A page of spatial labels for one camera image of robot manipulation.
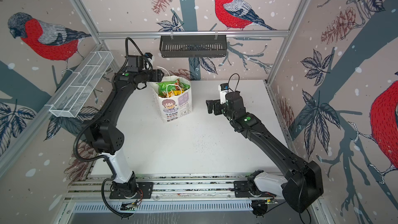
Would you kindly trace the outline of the green snack bag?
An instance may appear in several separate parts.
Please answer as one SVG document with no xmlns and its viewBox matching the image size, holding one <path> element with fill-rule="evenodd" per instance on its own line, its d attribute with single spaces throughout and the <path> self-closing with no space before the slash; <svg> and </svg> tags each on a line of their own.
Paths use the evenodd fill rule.
<svg viewBox="0 0 398 224">
<path fill-rule="evenodd" d="M 158 96 L 167 97 L 167 93 L 171 90 L 181 90 L 177 85 L 177 80 L 174 82 L 161 82 L 158 85 Z"/>
<path fill-rule="evenodd" d="M 182 91 L 187 91 L 187 90 L 189 90 L 190 87 L 191 87 L 189 84 L 183 83 L 180 79 L 177 80 L 177 85 L 179 86 L 179 88 L 180 88 Z"/>
</svg>

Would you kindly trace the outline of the yellow snack bag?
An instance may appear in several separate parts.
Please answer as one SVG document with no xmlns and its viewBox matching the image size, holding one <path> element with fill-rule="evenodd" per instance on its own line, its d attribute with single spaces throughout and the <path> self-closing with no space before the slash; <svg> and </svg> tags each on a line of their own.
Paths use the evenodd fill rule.
<svg viewBox="0 0 398 224">
<path fill-rule="evenodd" d="M 178 96 L 184 93 L 184 90 L 171 90 L 167 93 L 167 97 Z"/>
</svg>

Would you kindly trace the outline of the white printed paper bag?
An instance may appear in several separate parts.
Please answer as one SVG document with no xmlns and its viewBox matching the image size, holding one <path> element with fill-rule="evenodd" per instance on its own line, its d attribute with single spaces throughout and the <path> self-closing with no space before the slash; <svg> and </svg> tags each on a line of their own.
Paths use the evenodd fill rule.
<svg viewBox="0 0 398 224">
<path fill-rule="evenodd" d="M 163 77 L 162 82 L 174 82 L 178 79 L 191 86 L 191 82 L 189 80 L 176 75 L 166 75 Z M 188 115 L 193 111 L 192 87 L 178 96 L 159 97 L 157 83 L 149 82 L 148 86 L 152 92 L 155 108 L 163 122 L 171 122 Z"/>
</svg>

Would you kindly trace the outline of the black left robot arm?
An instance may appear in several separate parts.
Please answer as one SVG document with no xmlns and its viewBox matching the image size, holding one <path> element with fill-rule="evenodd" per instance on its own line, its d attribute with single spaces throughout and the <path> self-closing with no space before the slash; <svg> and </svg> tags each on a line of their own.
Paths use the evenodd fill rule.
<svg viewBox="0 0 398 224">
<path fill-rule="evenodd" d="M 121 198 L 123 194 L 134 197 L 139 191 L 133 170 L 127 164 L 122 146 L 124 134 L 117 128 L 119 116 L 130 95 L 139 84 L 160 82 L 164 72 L 160 69 L 132 72 L 127 69 L 113 77 L 113 89 L 100 112 L 83 124 L 84 136 L 89 145 L 100 154 L 112 172 L 111 198 Z"/>
</svg>

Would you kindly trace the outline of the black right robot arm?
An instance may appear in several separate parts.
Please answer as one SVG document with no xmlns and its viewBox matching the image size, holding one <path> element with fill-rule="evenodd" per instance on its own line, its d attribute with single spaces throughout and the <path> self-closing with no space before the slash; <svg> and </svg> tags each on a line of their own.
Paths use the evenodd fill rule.
<svg viewBox="0 0 398 224">
<path fill-rule="evenodd" d="M 282 196 L 293 210 L 303 213 L 324 193 L 320 166 L 296 155 L 258 117 L 247 112 L 239 91 L 229 92 L 224 98 L 224 101 L 207 100 L 208 113 L 224 115 L 234 131 L 256 144 L 283 174 L 255 171 L 247 178 L 247 193 L 253 197 L 265 193 Z"/>
</svg>

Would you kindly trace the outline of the black hanging basket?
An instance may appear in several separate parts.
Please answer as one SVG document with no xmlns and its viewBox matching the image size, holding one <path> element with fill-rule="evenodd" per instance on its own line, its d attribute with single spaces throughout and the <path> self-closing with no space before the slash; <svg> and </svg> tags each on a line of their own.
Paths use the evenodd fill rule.
<svg viewBox="0 0 398 224">
<path fill-rule="evenodd" d="M 222 58 L 227 49 L 225 35 L 162 36 L 159 46 L 163 58 Z"/>
</svg>

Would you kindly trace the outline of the aluminium frame crossbar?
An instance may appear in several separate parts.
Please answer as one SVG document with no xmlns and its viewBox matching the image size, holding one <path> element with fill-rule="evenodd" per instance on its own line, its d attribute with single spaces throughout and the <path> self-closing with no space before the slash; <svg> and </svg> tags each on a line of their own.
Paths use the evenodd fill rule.
<svg viewBox="0 0 398 224">
<path fill-rule="evenodd" d="M 249 30 L 249 31 L 182 31 L 182 32 L 98 32 L 97 37 L 101 40 L 107 39 L 124 39 L 130 37 L 132 39 L 157 39 L 161 36 L 203 36 L 210 35 L 213 37 L 225 35 L 226 37 L 282 37 L 286 38 L 290 35 L 288 30 Z"/>
</svg>

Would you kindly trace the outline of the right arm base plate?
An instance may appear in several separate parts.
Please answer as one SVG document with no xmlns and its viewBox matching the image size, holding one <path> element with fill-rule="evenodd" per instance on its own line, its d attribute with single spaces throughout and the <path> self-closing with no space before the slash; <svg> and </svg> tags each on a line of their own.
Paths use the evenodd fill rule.
<svg viewBox="0 0 398 224">
<path fill-rule="evenodd" d="M 276 197 L 275 194 L 259 190 L 256 185 L 250 181 L 234 181 L 233 185 L 231 191 L 235 193 L 237 198 Z"/>
</svg>

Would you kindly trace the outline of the aluminium mounting rail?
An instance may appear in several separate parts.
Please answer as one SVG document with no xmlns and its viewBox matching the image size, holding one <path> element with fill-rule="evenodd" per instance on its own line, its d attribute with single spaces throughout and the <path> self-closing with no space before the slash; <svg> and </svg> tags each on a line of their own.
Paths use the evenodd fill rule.
<svg viewBox="0 0 398 224">
<path fill-rule="evenodd" d="M 67 191 L 68 198 L 91 197 L 101 199 L 104 176 L 88 176 L 73 182 Z M 235 181 L 246 181 L 248 174 L 141 174 L 138 183 L 153 183 L 152 201 L 230 200 L 235 198 Z"/>
</svg>

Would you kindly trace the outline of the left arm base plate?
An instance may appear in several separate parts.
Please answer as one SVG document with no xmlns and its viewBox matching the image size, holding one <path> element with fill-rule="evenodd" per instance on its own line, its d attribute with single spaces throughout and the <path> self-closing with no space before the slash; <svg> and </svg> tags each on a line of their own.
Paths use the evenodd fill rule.
<svg viewBox="0 0 398 224">
<path fill-rule="evenodd" d="M 153 190 L 152 182 L 142 182 L 134 184 L 120 184 L 112 182 L 110 189 L 110 199 L 150 199 Z"/>
</svg>

